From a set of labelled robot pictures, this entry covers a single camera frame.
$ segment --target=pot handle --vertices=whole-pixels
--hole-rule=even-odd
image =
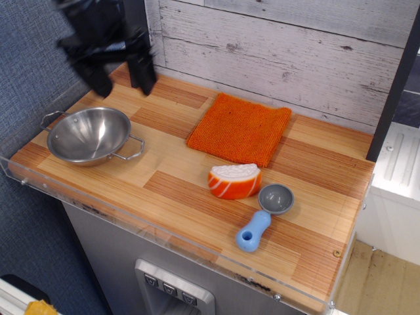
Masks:
[[[65,116],[67,116],[67,115],[68,115],[66,112],[63,112],[63,111],[61,111],[61,110],[56,110],[56,111],[55,111],[55,112],[53,112],[53,113],[47,114],[47,115],[45,115],[44,117],[42,117],[41,123],[39,124],[40,128],[42,128],[42,129],[44,129],[44,130],[46,130],[46,131],[50,132],[50,130],[51,130],[51,129],[48,129],[48,128],[46,128],[46,127],[44,127],[44,126],[43,126],[43,125],[44,125],[44,121],[45,121],[45,118],[47,118],[47,117],[49,117],[49,116],[52,116],[52,115],[55,115],[55,114],[62,114],[62,115],[65,115]]]
[[[144,140],[138,138],[137,136],[133,136],[133,135],[129,135],[129,137],[141,142],[142,145],[140,147],[140,150],[137,153],[134,153],[131,156],[121,156],[121,155],[116,154],[116,153],[111,153],[112,156],[116,156],[117,158],[124,159],[124,160],[128,161],[129,159],[133,159],[133,158],[141,155],[141,153],[143,152],[143,149],[144,149]]]

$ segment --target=stainless steel pot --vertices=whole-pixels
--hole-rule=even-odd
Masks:
[[[55,114],[66,117],[52,129],[44,127],[45,119]],[[87,108],[73,114],[58,110],[43,117],[41,128],[49,132],[47,146],[52,154],[82,166],[98,165],[113,156],[133,159],[141,155],[144,148],[144,140],[130,135],[129,118],[113,108]],[[129,137],[140,142],[140,150],[131,156],[117,154]]]

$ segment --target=gray scoop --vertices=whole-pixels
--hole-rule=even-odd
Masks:
[[[262,210],[254,213],[251,221],[236,234],[236,243],[247,252],[255,251],[264,231],[271,224],[271,215],[282,215],[288,212],[295,201],[293,192],[281,184],[265,186],[258,195]]]

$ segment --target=screw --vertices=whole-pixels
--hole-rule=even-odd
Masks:
[[[276,293],[275,295],[273,295],[273,299],[276,302],[280,302],[282,300],[282,296],[279,293]]]
[[[338,249],[336,249],[333,251],[333,255],[336,257],[341,257],[341,252]]]

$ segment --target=blue handle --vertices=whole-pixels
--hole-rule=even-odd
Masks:
[[[254,213],[251,221],[236,234],[236,243],[239,248],[249,253],[255,251],[260,245],[262,234],[270,223],[270,213],[264,210]]]

